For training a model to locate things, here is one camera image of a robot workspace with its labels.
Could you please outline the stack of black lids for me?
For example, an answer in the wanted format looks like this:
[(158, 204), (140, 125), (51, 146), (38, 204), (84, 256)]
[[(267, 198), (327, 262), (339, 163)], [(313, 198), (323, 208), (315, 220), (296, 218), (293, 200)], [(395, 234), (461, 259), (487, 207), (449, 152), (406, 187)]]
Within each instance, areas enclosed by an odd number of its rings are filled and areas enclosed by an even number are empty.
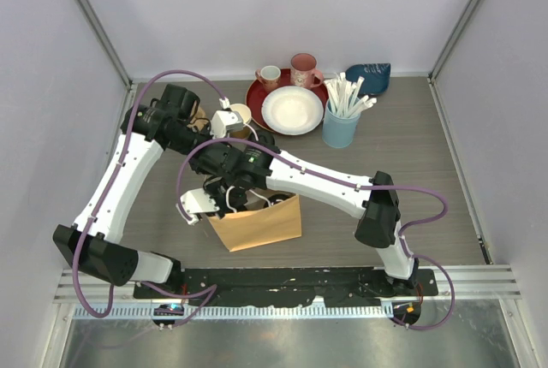
[(265, 130), (258, 130), (256, 132), (257, 137), (255, 141), (263, 146), (275, 146), (275, 138), (271, 132)]

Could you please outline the brown paper bag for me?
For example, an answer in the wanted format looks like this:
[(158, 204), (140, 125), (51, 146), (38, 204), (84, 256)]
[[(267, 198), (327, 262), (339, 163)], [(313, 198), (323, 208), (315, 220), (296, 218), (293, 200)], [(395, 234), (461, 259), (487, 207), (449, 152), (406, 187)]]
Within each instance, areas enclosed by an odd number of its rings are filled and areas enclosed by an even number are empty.
[(209, 224), (229, 252), (264, 246), (302, 236), (300, 197), (269, 206), (268, 198), (278, 192), (246, 191), (247, 211), (211, 216)]

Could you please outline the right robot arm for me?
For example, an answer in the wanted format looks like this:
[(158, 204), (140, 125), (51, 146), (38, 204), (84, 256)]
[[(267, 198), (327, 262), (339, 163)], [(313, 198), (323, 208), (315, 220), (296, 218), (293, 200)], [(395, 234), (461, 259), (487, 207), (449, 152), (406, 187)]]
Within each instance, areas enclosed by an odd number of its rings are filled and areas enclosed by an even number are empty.
[(238, 139), (213, 139), (195, 147), (185, 163), (198, 174), (221, 181), (212, 192), (200, 188), (184, 193), (176, 204), (188, 224), (202, 214), (230, 210), (229, 188), (236, 200), (254, 188), (298, 194), (330, 205), (358, 219), (354, 237), (374, 248), (384, 265), (391, 292), (408, 294), (418, 283), (418, 263), (399, 239), (401, 213), (391, 177), (349, 175), (306, 162), (274, 145)]

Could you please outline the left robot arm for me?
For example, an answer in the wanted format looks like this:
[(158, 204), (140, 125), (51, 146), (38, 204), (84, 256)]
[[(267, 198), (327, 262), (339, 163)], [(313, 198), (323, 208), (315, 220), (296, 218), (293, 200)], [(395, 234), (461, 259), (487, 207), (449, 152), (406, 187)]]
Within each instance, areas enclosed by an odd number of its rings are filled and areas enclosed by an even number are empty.
[(115, 155), (84, 211), (71, 226), (58, 226), (53, 241), (69, 265), (113, 286), (150, 282), (165, 299), (182, 292), (180, 261), (121, 246), (125, 223), (141, 186), (162, 153), (187, 155), (210, 138), (189, 126), (199, 97), (168, 84), (161, 98), (129, 110), (121, 125)]

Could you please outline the stack of paper cups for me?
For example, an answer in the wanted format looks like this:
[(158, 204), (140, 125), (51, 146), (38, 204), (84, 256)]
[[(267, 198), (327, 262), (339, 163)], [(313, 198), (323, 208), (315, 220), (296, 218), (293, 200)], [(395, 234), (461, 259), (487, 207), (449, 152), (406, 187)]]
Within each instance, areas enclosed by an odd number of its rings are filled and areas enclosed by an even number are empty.
[(229, 133), (229, 136), (238, 139), (247, 139), (254, 132), (254, 129), (251, 127), (251, 110), (245, 104), (232, 104), (230, 109), (238, 114), (241, 123)]

